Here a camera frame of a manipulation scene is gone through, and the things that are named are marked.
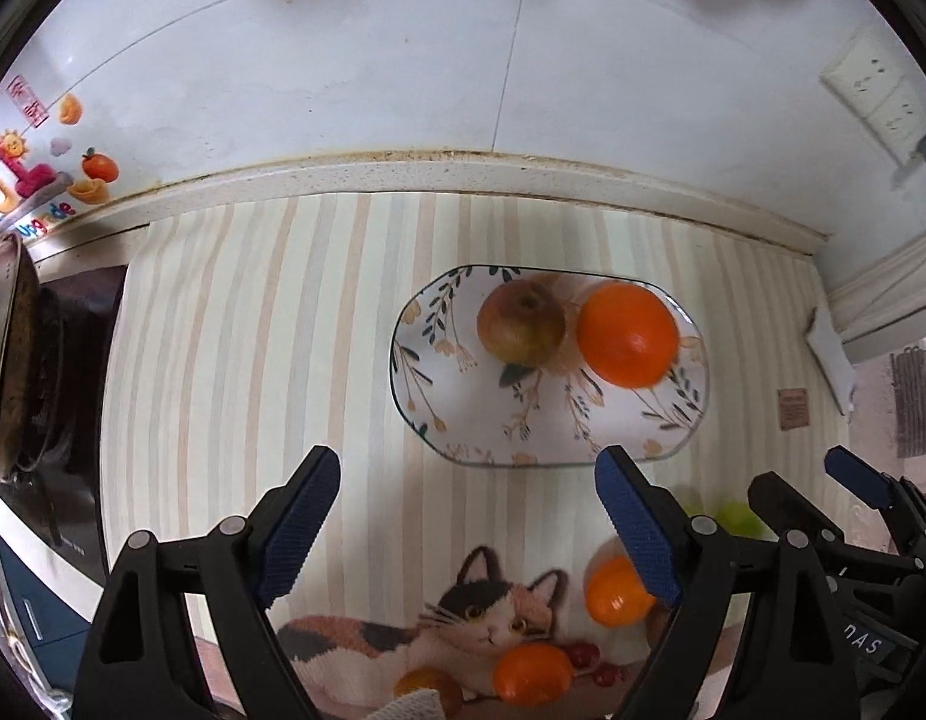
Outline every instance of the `cat print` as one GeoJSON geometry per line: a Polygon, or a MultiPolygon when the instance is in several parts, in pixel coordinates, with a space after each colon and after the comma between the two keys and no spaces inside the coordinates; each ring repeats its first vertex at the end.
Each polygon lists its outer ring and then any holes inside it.
{"type": "Polygon", "coordinates": [[[519,644],[553,637],[566,589],[558,568],[530,584],[506,581],[497,554],[479,546],[413,628],[308,616],[282,626],[277,639],[303,687],[337,704],[383,707],[397,681],[423,667],[449,674],[468,699],[492,698],[497,661],[519,644]]]}

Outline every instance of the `blue gripper pad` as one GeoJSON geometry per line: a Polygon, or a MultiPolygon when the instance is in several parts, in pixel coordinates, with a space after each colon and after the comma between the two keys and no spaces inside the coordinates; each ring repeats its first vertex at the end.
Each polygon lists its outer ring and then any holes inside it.
{"type": "Polygon", "coordinates": [[[889,482],[843,446],[832,447],[823,461],[826,473],[870,509],[889,509],[889,482]]]}
{"type": "MultiPolygon", "coordinates": [[[[254,595],[265,610],[293,589],[303,561],[309,554],[309,548],[313,546],[336,494],[339,493],[339,459],[332,451],[324,447],[320,449],[324,449],[323,455],[315,461],[315,465],[306,474],[305,480],[298,486],[288,505],[284,504],[282,517],[273,526],[269,538],[260,548],[260,569],[254,595]]],[[[306,466],[306,461],[301,464],[301,470],[303,466],[306,466]]],[[[293,483],[294,479],[290,479],[287,488],[291,488],[293,483]]]]}
{"type": "Polygon", "coordinates": [[[596,457],[596,494],[647,592],[675,607],[683,588],[676,576],[671,545],[607,449],[596,457]]]}

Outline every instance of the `power socket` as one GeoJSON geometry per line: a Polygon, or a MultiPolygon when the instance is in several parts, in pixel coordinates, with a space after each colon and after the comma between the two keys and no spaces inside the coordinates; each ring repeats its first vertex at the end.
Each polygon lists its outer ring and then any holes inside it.
{"type": "Polygon", "coordinates": [[[866,124],[898,161],[906,162],[926,134],[926,112],[916,87],[907,79],[900,81],[866,117],[866,124]]]}
{"type": "Polygon", "coordinates": [[[850,40],[820,77],[860,119],[865,119],[900,84],[903,71],[886,47],[862,32],[850,40]]]}

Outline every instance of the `white tray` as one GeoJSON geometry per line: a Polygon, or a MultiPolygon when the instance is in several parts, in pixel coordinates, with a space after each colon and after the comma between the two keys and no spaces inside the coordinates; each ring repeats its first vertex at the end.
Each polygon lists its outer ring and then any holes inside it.
{"type": "Polygon", "coordinates": [[[634,460],[662,460],[685,445],[706,413],[709,370],[696,325],[659,287],[636,279],[512,266],[447,271],[404,307],[390,349],[399,413],[429,446],[468,466],[567,466],[621,445],[634,460]],[[546,365],[500,386],[505,363],[476,336],[483,300],[514,278],[545,283],[567,316],[563,345],[546,365]],[[607,281],[629,281],[663,300],[680,333],[668,376],[651,389],[604,382],[576,346],[576,316],[607,281]]]}

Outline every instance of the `black stove top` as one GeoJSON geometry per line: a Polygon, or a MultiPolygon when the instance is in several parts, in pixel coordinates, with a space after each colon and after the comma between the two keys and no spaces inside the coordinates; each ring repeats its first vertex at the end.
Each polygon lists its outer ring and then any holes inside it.
{"type": "Polygon", "coordinates": [[[23,450],[0,498],[30,530],[98,584],[109,566],[100,520],[100,415],[126,268],[42,285],[37,375],[23,450]]]}

